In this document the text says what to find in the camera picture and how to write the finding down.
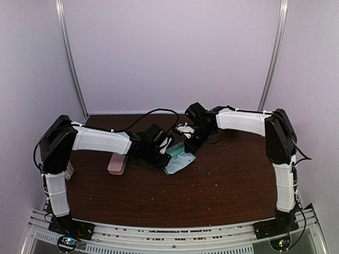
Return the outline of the pink glasses case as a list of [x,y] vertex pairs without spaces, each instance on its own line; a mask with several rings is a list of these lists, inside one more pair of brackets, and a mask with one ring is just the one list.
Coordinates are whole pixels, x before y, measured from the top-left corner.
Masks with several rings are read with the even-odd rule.
[[109,174],[121,176],[124,173],[127,161],[128,156],[114,153],[107,167]]

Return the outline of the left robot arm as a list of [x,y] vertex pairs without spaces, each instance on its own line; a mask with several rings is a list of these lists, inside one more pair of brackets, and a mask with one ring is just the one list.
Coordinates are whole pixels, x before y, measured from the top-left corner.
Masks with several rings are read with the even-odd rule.
[[127,156],[163,170],[171,155],[166,149],[173,136],[157,124],[141,132],[94,129],[69,116],[61,115],[38,141],[35,151],[40,152],[37,168],[44,181],[56,227],[65,235],[76,231],[67,200],[65,173],[72,151],[89,150]]

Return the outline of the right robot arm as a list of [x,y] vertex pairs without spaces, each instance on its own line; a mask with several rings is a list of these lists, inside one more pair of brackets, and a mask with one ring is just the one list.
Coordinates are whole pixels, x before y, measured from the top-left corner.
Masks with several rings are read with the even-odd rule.
[[283,233],[292,225],[292,217],[297,208],[298,188],[297,136],[285,110],[247,111],[231,106],[216,106],[206,110],[200,103],[191,104],[185,111],[194,129],[184,140],[185,152],[196,155],[207,144],[209,138],[222,132],[222,136],[234,144],[239,138],[249,138],[242,144],[236,159],[246,160],[249,147],[255,148],[254,139],[262,141],[267,159],[272,163],[275,173],[277,202],[275,219],[271,228],[275,233]]

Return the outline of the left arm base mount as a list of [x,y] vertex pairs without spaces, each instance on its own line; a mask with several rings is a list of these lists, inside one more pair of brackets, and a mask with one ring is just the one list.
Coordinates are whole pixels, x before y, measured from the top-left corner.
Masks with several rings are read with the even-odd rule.
[[48,230],[60,234],[56,243],[60,251],[72,252],[80,247],[84,240],[92,239],[94,224],[76,221],[74,225],[64,229],[56,222],[52,222]]

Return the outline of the light blue cloth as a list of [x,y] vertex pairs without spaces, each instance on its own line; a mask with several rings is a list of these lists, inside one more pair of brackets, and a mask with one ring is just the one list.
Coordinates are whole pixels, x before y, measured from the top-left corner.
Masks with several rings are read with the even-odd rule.
[[165,167],[165,172],[168,175],[184,169],[195,161],[196,157],[191,153],[183,153],[170,159],[168,165]]

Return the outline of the grey-blue glasses case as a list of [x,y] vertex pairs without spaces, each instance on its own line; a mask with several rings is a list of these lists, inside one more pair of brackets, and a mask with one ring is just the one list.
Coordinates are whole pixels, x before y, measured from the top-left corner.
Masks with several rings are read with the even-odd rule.
[[196,160],[195,155],[190,152],[185,152],[185,145],[183,142],[168,148],[166,153],[171,156],[171,159],[164,169],[164,172],[167,175],[175,174]]

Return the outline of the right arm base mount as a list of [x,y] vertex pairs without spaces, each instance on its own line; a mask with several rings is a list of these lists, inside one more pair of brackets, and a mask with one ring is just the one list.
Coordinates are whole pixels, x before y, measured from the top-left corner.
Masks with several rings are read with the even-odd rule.
[[292,222],[289,226],[278,226],[276,219],[260,221],[253,224],[256,238],[269,239],[273,250],[283,252],[292,246],[291,232],[299,229],[297,222]]

